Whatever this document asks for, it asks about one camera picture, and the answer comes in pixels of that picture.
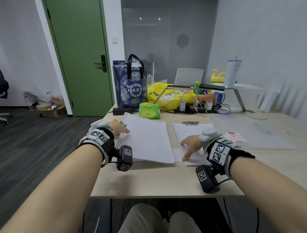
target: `door handle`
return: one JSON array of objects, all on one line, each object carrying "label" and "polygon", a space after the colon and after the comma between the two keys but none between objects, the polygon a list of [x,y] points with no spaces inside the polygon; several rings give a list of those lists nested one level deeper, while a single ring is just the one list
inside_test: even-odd
[{"label": "door handle", "polygon": [[101,63],[95,62],[95,65],[102,65],[103,72],[107,72],[106,56],[105,55],[101,55]]}]

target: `black bag handle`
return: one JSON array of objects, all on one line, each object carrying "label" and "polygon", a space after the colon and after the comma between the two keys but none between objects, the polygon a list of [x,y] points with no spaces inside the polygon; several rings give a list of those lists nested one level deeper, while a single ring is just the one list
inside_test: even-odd
[{"label": "black bag handle", "polygon": [[144,75],[144,63],[142,62],[141,59],[139,59],[137,56],[135,56],[134,54],[131,54],[128,58],[128,61],[127,61],[127,76],[128,76],[128,79],[131,80],[131,65],[132,65],[132,57],[134,57],[139,63],[141,63],[141,79],[143,79],[143,75]]}]

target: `door hinge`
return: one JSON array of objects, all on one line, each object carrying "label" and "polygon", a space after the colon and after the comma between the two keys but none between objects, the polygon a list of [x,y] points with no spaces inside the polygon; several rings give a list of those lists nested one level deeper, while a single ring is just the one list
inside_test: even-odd
[{"label": "door hinge", "polygon": [[51,19],[49,9],[47,9],[47,14],[48,14],[48,18]]}]

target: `green tissue pack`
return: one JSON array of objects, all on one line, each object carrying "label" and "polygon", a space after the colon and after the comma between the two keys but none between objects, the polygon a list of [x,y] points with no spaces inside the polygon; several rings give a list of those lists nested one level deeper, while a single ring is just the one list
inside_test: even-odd
[{"label": "green tissue pack", "polygon": [[140,103],[138,116],[147,119],[160,119],[160,106],[153,103]]}]

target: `gray trousers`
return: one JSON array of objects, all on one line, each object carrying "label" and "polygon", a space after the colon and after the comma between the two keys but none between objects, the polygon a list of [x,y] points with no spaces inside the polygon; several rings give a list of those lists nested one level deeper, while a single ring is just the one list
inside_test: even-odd
[{"label": "gray trousers", "polygon": [[185,212],[173,214],[168,223],[157,209],[137,204],[129,211],[119,233],[201,233],[194,220]]}]

